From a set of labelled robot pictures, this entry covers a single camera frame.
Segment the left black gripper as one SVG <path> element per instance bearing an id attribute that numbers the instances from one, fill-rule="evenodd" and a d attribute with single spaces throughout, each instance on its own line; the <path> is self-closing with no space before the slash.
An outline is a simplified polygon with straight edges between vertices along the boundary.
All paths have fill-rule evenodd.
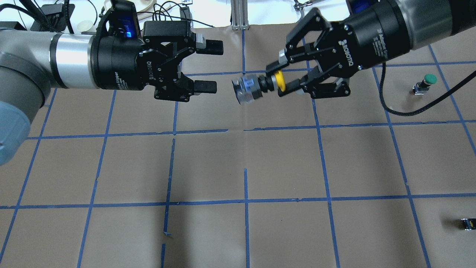
<path id="1" fill-rule="evenodd" d="M 194 81 L 179 70 L 182 60 L 193 53 L 223 55 L 224 43 L 192 32 L 185 20 L 147 21 L 142 38 L 134 29 L 114 32 L 102 24 L 91 47 L 94 82 L 106 90 L 153 86 L 156 99 L 178 102 L 216 94 L 216 81 Z"/>

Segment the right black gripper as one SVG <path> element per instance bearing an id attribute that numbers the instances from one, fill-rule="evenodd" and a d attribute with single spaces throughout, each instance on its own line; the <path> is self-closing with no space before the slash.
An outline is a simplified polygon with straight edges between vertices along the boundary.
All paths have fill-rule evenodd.
<path id="1" fill-rule="evenodd" d="M 410 51 L 411 42 L 397 4 L 374 4 L 343 21 L 327 21 L 313 7 L 286 36 L 284 55 L 266 66 L 272 75 L 304 60 L 316 60 L 313 71 L 277 90 L 279 97 L 302 91 L 312 99 L 350 96 L 350 78 Z M 319 83 L 337 77 L 331 83 Z"/>

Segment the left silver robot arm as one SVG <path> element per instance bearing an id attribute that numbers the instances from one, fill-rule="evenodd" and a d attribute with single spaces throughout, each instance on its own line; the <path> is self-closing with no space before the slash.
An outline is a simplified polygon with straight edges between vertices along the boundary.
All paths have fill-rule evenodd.
<path id="1" fill-rule="evenodd" d="M 159 100 L 188 102 L 216 93 L 216 82 L 194 81 L 181 62 L 194 53 L 222 55 L 223 41 L 192 32 L 189 22 L 148 21 L 137 29 L 101 29 L 94 35 L 32 32 L 1 22 L 1 164 L 27 139 L 53 88 L 143 90 Z"/>

